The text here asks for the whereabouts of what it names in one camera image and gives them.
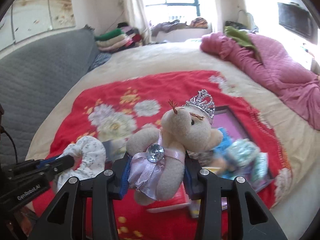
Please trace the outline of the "grey quilted headboard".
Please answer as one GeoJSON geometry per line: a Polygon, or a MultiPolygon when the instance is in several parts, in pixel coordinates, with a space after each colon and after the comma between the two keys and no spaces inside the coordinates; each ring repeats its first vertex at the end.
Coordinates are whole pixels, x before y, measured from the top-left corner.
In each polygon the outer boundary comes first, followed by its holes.
{"type": "Polygon", "coordinates": [[[98,55],[84,27],[31,42],[1,59],[1,164],[23,161],[46,117],[88,72],[98,55]]]}

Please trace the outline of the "beige teddy bear with dress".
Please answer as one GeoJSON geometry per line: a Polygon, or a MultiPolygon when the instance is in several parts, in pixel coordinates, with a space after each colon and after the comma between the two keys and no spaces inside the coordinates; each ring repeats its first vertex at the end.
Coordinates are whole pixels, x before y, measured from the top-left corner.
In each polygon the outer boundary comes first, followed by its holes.
{"type": "Polygon", "coordinates": [[[171,110],[164,113],[160,128],[144,128],[126,143],[131,156],[129,187],[142,206],[170,200],[178,191],[188,152],[200,153],[219,145],[223,134],[212,128],[215,103],[205,90],[183,106],[169,101],[171,110]]]}

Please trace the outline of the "blue patterned pillow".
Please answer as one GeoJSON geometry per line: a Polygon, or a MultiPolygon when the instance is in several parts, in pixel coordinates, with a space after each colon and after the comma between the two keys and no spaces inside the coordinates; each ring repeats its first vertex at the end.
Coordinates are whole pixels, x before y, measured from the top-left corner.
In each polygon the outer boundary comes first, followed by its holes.
{"type": "Polygon", "coordinates": [[[93,63],[90,65],[88,72],[98,68],[99,66],[105,64],[110,58],[112,54],[110,53],[99,53],[94,59],[93,63]]]}

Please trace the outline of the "dark tray with book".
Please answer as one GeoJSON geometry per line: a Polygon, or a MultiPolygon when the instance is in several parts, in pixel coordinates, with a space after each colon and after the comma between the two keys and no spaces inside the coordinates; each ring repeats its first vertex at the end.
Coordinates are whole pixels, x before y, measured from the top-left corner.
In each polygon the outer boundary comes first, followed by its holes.
{"type": "Polygon", "coordinates": [[[223,135],[220,144],[206,152],[189,153],[189,156],[221,178],[233,180],[237,176],[244,177],[256,192],[267,187],[273,180],[268,166],[268,153],[260,150],[256,158],[245,167],[236,167],[225,157],[226,148],[238,139],[248,138],[257,145],[229,107],[217,108],[213,128],[218,129],[223,135]]]}

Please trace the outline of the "clothes pile on windowsill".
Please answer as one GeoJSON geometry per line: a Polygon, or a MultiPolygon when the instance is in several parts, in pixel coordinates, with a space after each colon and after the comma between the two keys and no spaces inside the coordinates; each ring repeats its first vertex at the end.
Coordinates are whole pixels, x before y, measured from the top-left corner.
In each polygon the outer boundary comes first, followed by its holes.
{"type": "Polygon", "coordinates": [[[194,28],[201,28],[201,29],[207,29],[208,28],[208,22],[202,18],[197,17],[194,20],[191,21],[190,24],[187,22],[180,22],[180,20],[174,20],[172,22],[163,22],[159,23],[151,28],[151,33],[153,37],[156,37],[159,32],[169,33],[174,30],[178,29],[194,29],[194,28]]]}

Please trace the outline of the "wall painting panels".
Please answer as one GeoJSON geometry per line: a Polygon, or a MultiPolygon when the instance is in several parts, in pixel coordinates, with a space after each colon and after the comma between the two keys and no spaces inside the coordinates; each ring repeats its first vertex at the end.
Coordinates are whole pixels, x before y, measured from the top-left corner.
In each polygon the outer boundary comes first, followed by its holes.
{"type": "Polygon", "coordinates": [[[14,0],[1,20],[1,50],[48,31],[75,26],[72,0],[14,0]]]}

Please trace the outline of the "white floral scrunchie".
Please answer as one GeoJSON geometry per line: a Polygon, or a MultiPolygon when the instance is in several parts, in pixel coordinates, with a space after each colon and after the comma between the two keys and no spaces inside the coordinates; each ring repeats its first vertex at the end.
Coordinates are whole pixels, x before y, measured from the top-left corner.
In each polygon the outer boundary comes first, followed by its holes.
{"type": "Polygon", "coordinates": [[[56,193],[71,177],[79,180],[90,179],[105,170],[106,150],[102,142],[95,137],[86,135],[76,143],[69,144],[58,159],[67,155],[73,157],[74,166],[59,173],[56,178],[56,193]]]}

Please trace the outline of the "white curtain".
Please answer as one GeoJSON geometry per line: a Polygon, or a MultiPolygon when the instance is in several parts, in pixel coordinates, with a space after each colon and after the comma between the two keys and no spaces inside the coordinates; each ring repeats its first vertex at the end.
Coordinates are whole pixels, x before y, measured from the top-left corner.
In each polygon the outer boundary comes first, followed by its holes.
{"type": "Polygon", "coordinates": [[[144,44],[149,44],[151,30],[145,15],[143,0],[123,0],[123,8],[127,23],[139,30],[144,44]]]}

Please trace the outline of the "green cloth on comforter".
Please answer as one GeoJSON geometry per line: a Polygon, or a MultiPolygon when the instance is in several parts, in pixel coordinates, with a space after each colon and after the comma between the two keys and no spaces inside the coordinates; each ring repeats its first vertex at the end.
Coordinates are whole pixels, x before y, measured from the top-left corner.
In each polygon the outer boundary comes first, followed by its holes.
{"type": "Polygon", "coordinates": [[[224,29],[224,33],[229,38],[233,39],[239,46],[254,51],[255,58],[261,62],[261,57],[256,46],[251,41],[248,32],[245,30],[239,30],[232,26],[227,26],[224,29]]]}

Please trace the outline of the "pale green tissue pack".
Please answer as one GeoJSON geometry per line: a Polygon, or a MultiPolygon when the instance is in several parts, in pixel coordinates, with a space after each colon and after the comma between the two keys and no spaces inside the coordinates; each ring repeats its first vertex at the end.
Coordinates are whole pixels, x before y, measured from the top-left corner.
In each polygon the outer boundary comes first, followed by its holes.
{"type": "Polygon", "coordinates": [[[238,139],[225,150],[226,159],[236,167],[245,167],[249,165],[260,152],[260,148],[246,139],[238,139]]]}

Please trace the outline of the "red and white box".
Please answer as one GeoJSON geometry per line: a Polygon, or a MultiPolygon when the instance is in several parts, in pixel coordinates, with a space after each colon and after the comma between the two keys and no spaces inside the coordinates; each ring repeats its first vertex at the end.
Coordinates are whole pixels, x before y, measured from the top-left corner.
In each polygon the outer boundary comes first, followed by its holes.
{"type": "Polygon", "coordinates": [[[149,213],[161,213],[161,212],[167,212],[167,211],[174,211],[174,210],[188,207],[190,202],[191,200],[189,199],[187,193],[185,192],[185,188],[182,183],[178,191],[170,200],[154,202],[148,205],[146,207],[146,210],[149,213]]]}

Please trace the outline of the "wall-mounted black television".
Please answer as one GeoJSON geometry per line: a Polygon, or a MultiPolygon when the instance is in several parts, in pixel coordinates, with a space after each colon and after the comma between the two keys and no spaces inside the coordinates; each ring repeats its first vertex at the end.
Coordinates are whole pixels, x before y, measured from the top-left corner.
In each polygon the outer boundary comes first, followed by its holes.
{"type": "Polygon", "coordinates": [[[279,25],[313,44],[318,43],[317,24],[310,12],[296,3],[278,2],[279,25]]]}

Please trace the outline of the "red floral blanket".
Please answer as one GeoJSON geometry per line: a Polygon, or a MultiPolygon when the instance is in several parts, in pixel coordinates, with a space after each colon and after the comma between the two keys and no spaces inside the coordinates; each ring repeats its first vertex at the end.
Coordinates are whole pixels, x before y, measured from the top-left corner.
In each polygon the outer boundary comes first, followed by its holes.
{"type": "MultiPolygon", "coordinates": [[[[268,167],[275,182],[271,182],[258,194],[270,208],[277,200],[275,193],[280,189],[282,175],[289,175],[291,167],[287,154],[281,146],[274,130],[262,121],[260,111],[244,98],[249,92],[240,92],[244,84],[229,82],[218,71],[198,70],[192,72],[173,72],[149,75],[127,81],[118,81],[90,88],[81,92],[73,103],[71,114],[63,118],[57,132],[49,136],[48,145],[44,132],[57,124],[51,118],[43,132],[37,133],[30,147],[29,157],[48,159],[60,155],[69,145],[89,135],[101,141],[127,139],[141,128],[160,128],[162,115],[170,109],[171,99],[179,106],[206,89],[212,95],[216,109],[227,106],[243,125],[245,131],[262,152],[268,153],[268,167]]],[[[117,228],[120,239],[193,239],[196,230],[195,218],[191,218],[188,209],[149,213],[145,207],[137,205],[130,190],[123,201],[114,202],[117,228]],[[152,218],[164,219],[165,229],[150,229],[138,223],[138,218],[150,222],[152,218]]]]}

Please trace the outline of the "stack of folded clothes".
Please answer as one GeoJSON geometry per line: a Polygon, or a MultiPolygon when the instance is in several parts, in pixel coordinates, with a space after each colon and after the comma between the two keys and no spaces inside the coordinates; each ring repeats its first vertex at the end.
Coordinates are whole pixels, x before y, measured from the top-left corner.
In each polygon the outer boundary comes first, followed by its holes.
{"type": "Polygon", "coordinates": [[[141,47],[143,38],[137,28],[123,22],[119,23],[116,29],[96,36],[95,42],[100,51],[116,53],[130,48],[141,47]]]}

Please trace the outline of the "pink quilted comforter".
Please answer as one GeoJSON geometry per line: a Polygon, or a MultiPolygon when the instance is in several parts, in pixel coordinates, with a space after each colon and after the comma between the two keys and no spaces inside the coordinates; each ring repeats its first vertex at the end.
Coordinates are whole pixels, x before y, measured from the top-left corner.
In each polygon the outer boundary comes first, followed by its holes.
{"type": "Polygon", "coordinates": [[[257,48],[241,47],[235,40],[222,34],[211,33],[202,37],[203,52],[229,61],[254,82],[275,94],[287,107],[319,129],[319,77],[295,62],[283,45],[269,37],[249,34],[257,48]]]}

